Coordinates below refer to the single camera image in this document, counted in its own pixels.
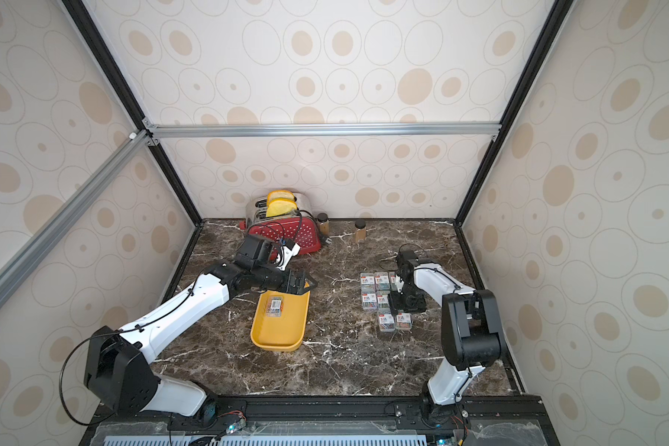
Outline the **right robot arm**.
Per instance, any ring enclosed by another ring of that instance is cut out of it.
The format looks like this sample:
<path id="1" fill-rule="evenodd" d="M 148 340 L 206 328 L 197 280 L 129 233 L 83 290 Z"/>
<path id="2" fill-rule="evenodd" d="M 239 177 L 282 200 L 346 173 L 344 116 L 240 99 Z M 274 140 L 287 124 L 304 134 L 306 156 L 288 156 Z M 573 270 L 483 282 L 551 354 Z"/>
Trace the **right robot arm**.
<path id="1" fill-rule="evenodd" d="M 396 263 L 394 289 L 388 297 L 390 313 L 402 325 L 408 321 L 406 314 L 427 310 L 428 298 L 440 305 L 443 360 L 427 382 L 427 390 L 436 405 L 460 403 L 474 378 L 507 351 L 495 296 L 463 284 L 413 250 L 401 249 Z"/>

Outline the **paper clip box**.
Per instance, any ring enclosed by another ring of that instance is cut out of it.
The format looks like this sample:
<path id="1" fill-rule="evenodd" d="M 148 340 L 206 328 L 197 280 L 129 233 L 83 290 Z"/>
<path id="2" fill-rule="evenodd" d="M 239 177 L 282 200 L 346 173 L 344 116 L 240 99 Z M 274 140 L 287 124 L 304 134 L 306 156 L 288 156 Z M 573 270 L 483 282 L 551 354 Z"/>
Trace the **paper clip box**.
<path id="1" fill-rule="evenodd" d="M 390 313 L 380 312 L 377 314 L 377 322 L 381 333 L 392 333 L 396 331 L 396 321 Z"/>
<path id="2" fill-rule="evenodd" d="M 390 290 L 390 275 L 387 271 L 375 273 L 375 287 L 377 290 Z"/>
<path id="3" fill-rule="evenodd" d="M 407 312 L 399 312 L 395 317 L 395 323 L 399 331 L 410 331 L 413 326 L 412 315 Z"/>
<path id="4" fill-rule="evenodd" d="M 388 290 L 377 290 L 377 308 L 380 312 L 390 311 L 390 292 Z"/>
<path id="5" fill-rule="evenodd" d="M 363 272 L 360 275 L 360 280 L 362 287 L 375 288 L 376 286 L 375 275 L 371 272 Z"/>
<path id="6" fill-rule="evenodd" d="M 282 307 L 284 306 L 284 298 L 279 295 L 271 297 L 266 306 L 266 316 L 267 317 L 281 317 L 282 316 Z"/>
<path id="7" fill-rule="evenodd" d="M 364 289 L 361 293 L 362 308 L 365 311 L 378 310 L 378 298 L 375 290 Z"/>

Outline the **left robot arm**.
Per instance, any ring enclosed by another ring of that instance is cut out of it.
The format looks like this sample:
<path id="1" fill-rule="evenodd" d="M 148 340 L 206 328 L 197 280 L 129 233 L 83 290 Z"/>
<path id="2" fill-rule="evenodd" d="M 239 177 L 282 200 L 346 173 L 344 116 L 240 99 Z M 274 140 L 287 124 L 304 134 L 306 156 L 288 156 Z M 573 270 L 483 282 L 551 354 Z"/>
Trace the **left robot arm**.
<path id="1" fill-rule="evenodd" d="M 314 283 L 289 268 L 300 247 L 248 234 L 233 259 L 206 267 L 184 291 L 119 329 L 100 328 L 88 340 L 84 384 L 118 416 L 160 412 L 203 425 L 217 418 L 217 398 L 193 381 L 158 375 L 153 361 L 208 313 L 246 291 L 303 295 Z"/>

